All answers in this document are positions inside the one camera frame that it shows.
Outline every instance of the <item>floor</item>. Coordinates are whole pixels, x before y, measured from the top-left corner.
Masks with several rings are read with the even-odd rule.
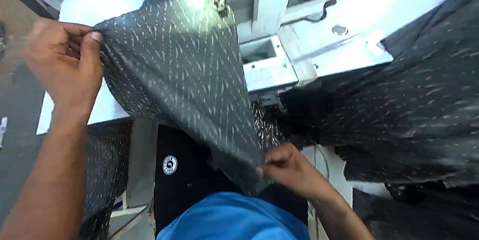
[[[35,136],[43,90],[16,56],[37,16],[18,0],[1,0],[0,20],[9,37],[0,60],[0,116],[8,117],[0,151],[0,224],[20,194],[37,157],[41,137]]]

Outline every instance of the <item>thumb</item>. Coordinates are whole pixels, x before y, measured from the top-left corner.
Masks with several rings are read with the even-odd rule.
[[[267,178],[280,184],[287,184],[289,179],[288,174],[288,170],[279,168],[278,166],[272,164],[263,164],[257,169],[257,175],[266,176]]]
[[[91,32],[83,37],[80,45],[80,67],[93,68],[101,65],[100,46],[103,35],[99,32]]]

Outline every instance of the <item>black patterned fabric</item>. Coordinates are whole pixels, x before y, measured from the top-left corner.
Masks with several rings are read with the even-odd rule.
[[[131,122],[88,126],[87,189],[80,239],[106,239],[110,214],[128,183]]]
[[[229,8],[212,0],[145,0],[94,27],[112,95],[132,116],[177,126],[212,153],[212,165],[246,194],[265,186],[238,36]]]
[[[428,200],[428,207],[411,206],[353,189],[353,210],[377,240],[477,239],[477,217],[455,215],[464,205],[468,207],[464,212],[476,212],[472,208],[477,208],[477,198],[435,199]]]
[[[347,179],[479,180],[478,15],[479,0],[446,0],[383,41],[391,64],[322,80],[308,113]]]

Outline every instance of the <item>left hand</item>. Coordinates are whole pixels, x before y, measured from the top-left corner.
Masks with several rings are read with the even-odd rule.
[[[89,117],[102,84],[99,32],[91,27],[40,18],[23,49],[28,67],[50,94],[55,112]]]

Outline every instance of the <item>cable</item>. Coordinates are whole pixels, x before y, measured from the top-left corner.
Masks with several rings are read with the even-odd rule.
[[[328,161],[326,160],[326,156],[324,155],[324,153],[321,151],[321,149],[318,147],[318,145],[315,142],[314,142],[314,148],[315,148],[315,150],[319,151],[321,153],[321,155],[323,155],[324,163],[326,164],[326,172],[327,172],[327,175],[328,175],[328,176],[326,176],[326,179],[329,181],[330,171],[329,171]],[[314,167],[316,167],[316,151],[314,151]]]

